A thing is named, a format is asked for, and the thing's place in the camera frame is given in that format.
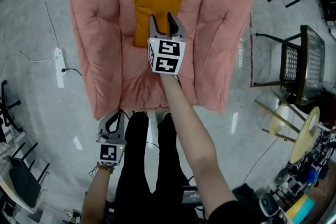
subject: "gray floor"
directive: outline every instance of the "gray floor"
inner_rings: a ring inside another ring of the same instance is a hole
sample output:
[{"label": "gray floor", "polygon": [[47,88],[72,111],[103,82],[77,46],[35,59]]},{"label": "gray floor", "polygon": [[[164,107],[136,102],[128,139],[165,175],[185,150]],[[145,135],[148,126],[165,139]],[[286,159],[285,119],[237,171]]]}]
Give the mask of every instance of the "gray floor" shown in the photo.
[{"label": "gray floor", "polygon": [[[335,41],[327,33],[317,0],[285,8],[292,0],[255,0],[251,13],[252,28],[247,25],[241,40],[236,66],[231,79],[228,104],[224,112],[195,108],[209,130],[217,148],[220,168],[231,188],[242,184],[262,154],[275,141],[261,131],[267,127],[269,116],[256,107],[258,98],[272,108],[277,99],[270,88],[250,88],[250,34],[267,33],[281,38],[297,34],[301,24],[310,25],[326,43],[324,80],[335,85]],[[67,65],[78,68],[75,39],[69,15],[69,0],[46,0],[60,47],[65,51]],[[50,59],[57,44],[44,0],[0,0],[0,65],[12,51],[21,51],[32,60]],[[253,80],[276,79],[280,63],[280,46],[253,37]],[[98,148],[95,143],[98,122],[92,117],[81,77],[76,72],[65,76],[65,88],[56,82],[55,63],[32,63],[20,55],[7,60],[1,80],[7,79],[13,96],[22,105],[15,109],[18,122],[29,139],[38,141],[36,155],[51,163],[45,184],[45,203],[60,210],[81,208],[84,193],[91,178],[88,172],[95,166]],[[152,134],[156,141],[155,122],[150,113]],[[293,118],[294,125],[302,122]],[[260,159],[246,179],[255,190],[272,182],[289,159],[292,144],[277,140]],[[192,175],[179,145],[181,166],[186,176]],[[155,187],[158,154],[148,145],[145,172],[150,188]],[[122,166],[116,169],[110,182],[109,196],[113,198]]]}]

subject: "bracelet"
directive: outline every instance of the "bracelet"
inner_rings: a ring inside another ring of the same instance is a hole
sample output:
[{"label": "bracelet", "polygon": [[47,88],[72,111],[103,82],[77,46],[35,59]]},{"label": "bracelet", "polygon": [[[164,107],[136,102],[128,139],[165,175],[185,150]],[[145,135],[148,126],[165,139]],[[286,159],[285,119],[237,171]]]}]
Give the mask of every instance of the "bracelet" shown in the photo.
[{"label": "bracelet", "polygon": [[112,174],[114,170],[114,166],[104,166],[104,165],[98,165],[98,169],[105,171],[108,174]]}]

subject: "pink armchair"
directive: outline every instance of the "pink armchair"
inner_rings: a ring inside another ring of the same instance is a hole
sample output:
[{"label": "pink armchair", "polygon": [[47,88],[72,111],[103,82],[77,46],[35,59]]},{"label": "pink armchair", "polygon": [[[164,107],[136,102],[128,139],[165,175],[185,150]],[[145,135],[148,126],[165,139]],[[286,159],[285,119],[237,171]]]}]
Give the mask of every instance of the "pink armchair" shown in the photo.
[{"label": "pink armchair", "polygon": [[[239,39],[253,0],[182,0],[179,19],[187,32],[179,73],[192,105],[220,111]],[[167,108],[160,77],[147,49],[132,46],[134,0],[70,0],[80,67],[93,116],[121,108]]]}]

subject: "forearm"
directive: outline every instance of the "forearm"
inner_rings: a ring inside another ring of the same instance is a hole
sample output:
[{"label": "forearm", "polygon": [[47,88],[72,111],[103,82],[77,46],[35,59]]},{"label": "forearm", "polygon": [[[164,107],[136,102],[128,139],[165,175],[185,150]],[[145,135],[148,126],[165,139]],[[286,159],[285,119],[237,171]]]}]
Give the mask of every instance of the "forearm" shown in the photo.
[{"label": "forearm", "polygon": [[82,208],[82,224],[100,223],[103,220],[110,174],[98,169]]},{"label": "forearm", "polygon": [[210,163],[217,163],[214,143],[203,123],[189,104],[178,81],[161,75],[175,129],[193,172]]},{"label": "forearm", "polygon": [[189,104],[178,81],[161,75],[178,139],[193,171],[203,206],[210,215],[221,204],[235,200],[219,169],[215,145]]}]

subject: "black sleeve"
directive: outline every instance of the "black sleeve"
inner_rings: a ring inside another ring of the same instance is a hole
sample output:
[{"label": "black sleeve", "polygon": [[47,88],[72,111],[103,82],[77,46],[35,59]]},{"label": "black sleeve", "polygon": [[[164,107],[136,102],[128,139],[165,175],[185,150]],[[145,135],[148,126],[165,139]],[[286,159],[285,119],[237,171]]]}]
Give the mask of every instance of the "black sleeve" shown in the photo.
[{"label": "black sleeve", "polygon": [[209,217],[209,224],[250,223],[255,224],[256,217],[246,210],[238,201],[228,201],[217,207]]}]

